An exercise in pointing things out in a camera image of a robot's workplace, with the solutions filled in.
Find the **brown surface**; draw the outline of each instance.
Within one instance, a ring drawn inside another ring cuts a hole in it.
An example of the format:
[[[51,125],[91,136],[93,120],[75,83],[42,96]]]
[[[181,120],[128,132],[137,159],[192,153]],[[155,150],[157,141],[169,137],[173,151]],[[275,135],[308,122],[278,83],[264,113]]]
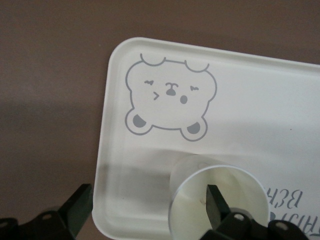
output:
[[[94,183],[107,65],[131,37],[320,64],[319,1],[1,1],[0,218]],[[79,240],[107,239],[88,220]]]

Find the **white tray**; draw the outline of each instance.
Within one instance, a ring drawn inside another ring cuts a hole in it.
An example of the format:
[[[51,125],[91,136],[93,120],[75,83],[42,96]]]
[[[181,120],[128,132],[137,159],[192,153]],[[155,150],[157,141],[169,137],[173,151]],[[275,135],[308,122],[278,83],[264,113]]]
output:
[[[260,180],[271,216],[318,239],[319,122],[319,65],[126,40],[108,66],[94,222],[113,239],[170,239],[171,169],[211,154]]]

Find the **cup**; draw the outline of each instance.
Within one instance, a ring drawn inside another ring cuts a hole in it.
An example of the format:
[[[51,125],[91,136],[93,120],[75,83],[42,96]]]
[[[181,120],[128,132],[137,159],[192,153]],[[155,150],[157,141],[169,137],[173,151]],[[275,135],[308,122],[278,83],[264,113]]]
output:
[[[244,210],[259,224],[268,225],[270,211],[263,186],[237,166],[208,155],[188,155],[173,167],[169,184],[168,223],[174,240],[199,240],[213,228],[206,212],[207,185],[217,185],[231,210]]]

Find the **paper cup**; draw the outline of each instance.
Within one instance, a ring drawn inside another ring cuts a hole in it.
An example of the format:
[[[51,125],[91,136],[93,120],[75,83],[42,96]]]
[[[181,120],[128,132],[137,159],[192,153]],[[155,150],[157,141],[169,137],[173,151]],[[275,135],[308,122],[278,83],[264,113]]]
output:
[[[205,155],[181,159],[170,175],[169,229],[174,240],[199,240],[212,229],[206,212],[207,185],[217,185],[231,209],[250,213],[267,226],[270,211],[267,194],[249,172]]]

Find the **upside-down bear face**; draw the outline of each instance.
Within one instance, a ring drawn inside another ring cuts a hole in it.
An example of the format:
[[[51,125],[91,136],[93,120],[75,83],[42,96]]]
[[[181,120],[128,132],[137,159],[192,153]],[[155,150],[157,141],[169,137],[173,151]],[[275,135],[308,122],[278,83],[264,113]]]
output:
[[[201,139],[208,128],[204,115],[217,90],[207,68],[195,71],[186,61],[166,59],[149,64],[141,55],[126,75],[132,105],[125,119],[127,128],[137,135],[152,127],[180,130],[189,141]]]

